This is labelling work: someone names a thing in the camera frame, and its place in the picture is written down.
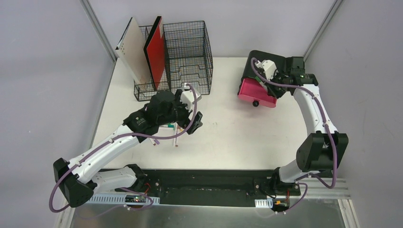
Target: gray wall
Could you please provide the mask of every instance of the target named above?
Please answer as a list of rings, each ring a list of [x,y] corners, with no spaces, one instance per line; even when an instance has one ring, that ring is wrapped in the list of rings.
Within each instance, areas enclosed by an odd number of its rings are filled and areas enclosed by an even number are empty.
[[[361,227],[403,222],[403,1],[347,0],[307,61],[350,144],[340,167]]]
[[[53,227],[52,164],[89,147],[113,64],[79,0],[1,1],[0,31],[0,227]]]
[[[139,25],[204,20],[214,57],[247,57],[254,49],[301,56],[334,0],[90,0],[111,45],[130,17]]]

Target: robotic arm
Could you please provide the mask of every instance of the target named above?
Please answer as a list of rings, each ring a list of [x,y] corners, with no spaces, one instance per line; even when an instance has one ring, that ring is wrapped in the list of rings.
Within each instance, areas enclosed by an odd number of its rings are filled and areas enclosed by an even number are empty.
[[[81,206],[101,191],[136,184],[143,186],[145,175],[137,165],[128,165],[113,171],[99,171],[127,149],[157,133],[161,125],[176,122],[185,128],[183,133],[188,134],[201,127],[202,114],[196,113],[195,102],[202,97],[199,92],[191,89],[184,92],[179,89],[175,95],[170,91],[158,92],[152,96],[150,103],[131,113],[123,120],[123,124],[102,142],[69,161],[62,158],[55,161],[53,164],[55,181],[59,183],[58,186],[70,206],[73,208]],[[192,120],[189,119],[191,113],[193,113]]]
[[[285,92],[291,92],[301,109],[308,134],[297,150],[297,158],[288,165],[275,169],[264,191],[281,193],[292,187],[297,180],[327,170],[334,172],[333,184],[327,187],[334,187],[336,170],[347,147],[348,137],[345,133],[339,133],[330,121],[320,98],[315,75],[305,73],[302,57],[286,58],[286,69],[282,71],[285,73],[279,73],[275,63],[270,60],[260,62],[252,58],[251,66],[255,74],[265,82],[268,95],[278,99]]]

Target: red binder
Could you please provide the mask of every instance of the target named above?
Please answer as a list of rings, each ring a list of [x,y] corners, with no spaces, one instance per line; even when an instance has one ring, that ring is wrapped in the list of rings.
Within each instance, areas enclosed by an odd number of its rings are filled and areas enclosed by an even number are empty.
[[[144,53],[150,68],[154,89],[157,90],[165,68],[164,33],[161,16],[157,17],[151,28],[145,42]]]

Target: black container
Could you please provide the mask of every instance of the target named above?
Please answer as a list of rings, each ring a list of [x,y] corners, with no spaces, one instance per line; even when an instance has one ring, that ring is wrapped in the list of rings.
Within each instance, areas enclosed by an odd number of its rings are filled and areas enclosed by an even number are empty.
[[[148,38],[152,26],[140,29]],[[211,91],[213,59],[207,28],[204,21],[164,24],[165,70],[158,89],[152,81],[134,85],[134,95],[138,101],[148,101],[161,90],[183,88],[189,82],[202,95]]]

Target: white table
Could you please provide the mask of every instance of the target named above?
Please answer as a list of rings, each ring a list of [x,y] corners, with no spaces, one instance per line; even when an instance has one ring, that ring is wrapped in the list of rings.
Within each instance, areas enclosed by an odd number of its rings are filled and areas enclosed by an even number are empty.
[[[194,134],[152,146],[149,140],[111,161],[106,168],[136,163],[150,169],[274,169],[295,159],[307,136],[301,111],[287,93],[276,108],[253,107],[237,97],[246,58],[213,58],[210,95],[202,96],[198,111],[203,126]],[[107,137],[146,102],[136,101],[134,83],[120,59],[96,131],[94,143]],[[169,135],[163,130],[157,135]]]

